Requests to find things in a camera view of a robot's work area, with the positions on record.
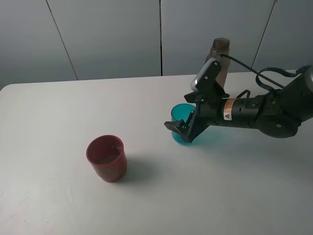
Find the white wall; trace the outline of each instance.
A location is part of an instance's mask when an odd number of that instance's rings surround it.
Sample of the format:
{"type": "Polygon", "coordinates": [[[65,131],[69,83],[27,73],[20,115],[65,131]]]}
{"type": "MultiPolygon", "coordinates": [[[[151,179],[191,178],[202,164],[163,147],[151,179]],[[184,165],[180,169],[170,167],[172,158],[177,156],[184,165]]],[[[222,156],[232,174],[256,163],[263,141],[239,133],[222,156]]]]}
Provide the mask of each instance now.
{"type": "MultiPolygon", "coordinates": [[[[161,0],[163,75],[195,74],[215,38],[252,66],[274,0],[161,0]]],[[[230,71],[243,71],[231,63],[230,71]]]]}
{"type": "Polygon", "coordinates": [[[160,76],[158,0],[48,0],[78,79],[160,76]]]}
{"type": "Polygon", "coordinates": [[[0,89],[12,83],[76,80],[44,0],[1,0],[0,89]]]}
{"type": "Polygon", "coordinates": [[[279,0],[266,28],[254,68],[287,70],[313,65],[313,1],[279,0]]]}

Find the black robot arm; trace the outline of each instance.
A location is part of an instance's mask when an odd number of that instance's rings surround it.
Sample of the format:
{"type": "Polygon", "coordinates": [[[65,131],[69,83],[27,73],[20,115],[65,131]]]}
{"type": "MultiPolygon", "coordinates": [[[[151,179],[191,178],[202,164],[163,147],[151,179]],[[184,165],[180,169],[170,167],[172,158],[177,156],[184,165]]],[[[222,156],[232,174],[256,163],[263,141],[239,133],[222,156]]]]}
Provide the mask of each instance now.
{"type": "Polygon", "coordinates": [[[220,71],[219,58],[209,60],[192,82],[193,92],[185,95],[188,103],[196,104],[188,120],[165,122],[167,129],[179,134],[185,142],[191,143],[210,125],[258,129],[271,137],[287,138],[297,133],[302,122],[313,117],[313,67],[305,66],[296,73],[264,69],[298,76],[286,87],[280,85],[282,89],[278,90],[263,84],[259,76],[271,80],[255,71],[257,84],[269,91],[255,98],[249,97],[250,91],[244,91],[237,98],[229,99],[215,81],[220,71]]]}

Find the panel seam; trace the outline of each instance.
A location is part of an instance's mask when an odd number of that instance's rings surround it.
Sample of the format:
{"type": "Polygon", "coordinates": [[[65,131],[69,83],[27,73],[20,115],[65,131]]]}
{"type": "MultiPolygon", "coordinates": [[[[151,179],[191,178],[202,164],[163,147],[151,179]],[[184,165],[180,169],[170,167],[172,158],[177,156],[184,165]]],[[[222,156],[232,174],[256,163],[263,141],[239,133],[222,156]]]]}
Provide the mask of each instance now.
{"type": "Polygon", "coordinates": [[[159,0],[159,17],[160,17],[160,57],[161,57],[161,76],[163,76],[163,54],[162,54],[162,14],[161,14],[161,0],[159,0]]]}
{"type": "Polygon", "coordinates": [[[48,6],[49,11],[50,11],[50,13],[51,13],[51,16],[52,16],[52,18],[53,18],[54,24],[55,24],[55,26],[56,26],[56,28],[57,28],[57,30],[58,30],[58,32],[59,32],[60,38],[61,38],[61,40],[62,40],[62,44],[63,44],[63,46],[64,46],[64,49],[65,49],[66,53],[67,53],[67,57],[68,57],[69,62],[70,62],[70,64],[71,64],[71,66],[72,66],[72,69],[73,69],[73,71],[74,71],[74,74],[75,74],[76,80],[78,80],[78,77],[77,77],[76,71],[75,71],[75,69],[74,69],[74,65],[73,65],[73,63],[72,63],[72,60],[70,59],[70,56],[69,56],[69,53],[68,53],[67,47],[65,46],[64,40],[63,40],[62,35],[61,35],[61,33],[60,33],[60,30],[59,30],[59,27],[58,27],[58,25],[57,25],[57,23],[56,23],[56,21],[55,21],[54,16],[53,16],[53,13],[52,13],[51,7],[50,7],[50,5],[49,5],[49,2],[48,2],[48,0],[45,0],[45,2],[47,3],[47,6],[48,6]]]}
{"type": "Polygon", "coordinates": [[[276,3],[277,3],[277,0],[274,0],[274,4],[273,4],[272,9],[271,9],[271,11],[270,11],[270,14],[269,14],[269,17],[268,17],[268,21],[266,22],[266,25],[265,25],[265,28],[264,28],[264,31],[263,31],[263,34],[262,34],[262,37],[261,37],[261,40],[260,40],[258,49],[257,49],[257,51],[256,51],[256,53],[255,53],[255,57],[254,57],[254,59],[253,59],[253,63],[252,63],[252,66],[251,66],[252,68],[253,68],[254,63],[255,63],[255,61],[256,61],[256,57],[258,56],[258,53],[259,53],[259,50],[260,50],[260,47],[261,47],[261,44],[262,44],[262,41],[263,41],[263,38],[264,38],[264,35],[265,35],[265,32],[266,32],[266,29],[267,29],[267,27],[268,27],[268,24],[269,24],[269,21],[270,21],[270,18],[271,18],[271,16],[272,16],[272,13],[273,13],[273,10],[274,10],[274,7],[275,7],[276,3]]]}

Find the blue plastic cup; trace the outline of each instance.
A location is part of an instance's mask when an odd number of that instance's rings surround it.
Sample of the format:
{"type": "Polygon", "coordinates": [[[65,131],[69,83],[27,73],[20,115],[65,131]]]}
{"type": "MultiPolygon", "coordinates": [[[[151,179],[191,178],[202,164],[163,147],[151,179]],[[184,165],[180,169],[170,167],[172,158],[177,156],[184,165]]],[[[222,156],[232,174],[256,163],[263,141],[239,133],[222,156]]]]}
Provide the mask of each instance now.
{"type": "MultiPolygon", "coordinates": [[[[176,105],[172,111],[171,111],[171,116],[172,116],[172,121],[179,121],[179,120],[184,120],[185,122],[187,121],[190,112],[195,110],[195,106],[191,105],[191,104],[178,104],[176,105]]],[[[185,142],[179,134],[175,133],[172,131],[172,136],[173,139],[180,143],[180,144],[189,144],[187,142],[185,142]]]]}

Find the red cup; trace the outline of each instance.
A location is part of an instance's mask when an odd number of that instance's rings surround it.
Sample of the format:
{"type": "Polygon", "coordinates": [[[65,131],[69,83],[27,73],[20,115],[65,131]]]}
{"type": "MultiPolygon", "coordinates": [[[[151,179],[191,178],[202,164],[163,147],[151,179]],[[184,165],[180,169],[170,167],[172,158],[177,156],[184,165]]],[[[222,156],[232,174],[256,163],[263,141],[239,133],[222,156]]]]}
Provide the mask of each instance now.
{"type": "Polygon", "coordinates": [[[89,144],[86,156],[104,181],[116,182],[126,173],[124,145],[116,136],[105,135],[96,138],[89,144]]]}

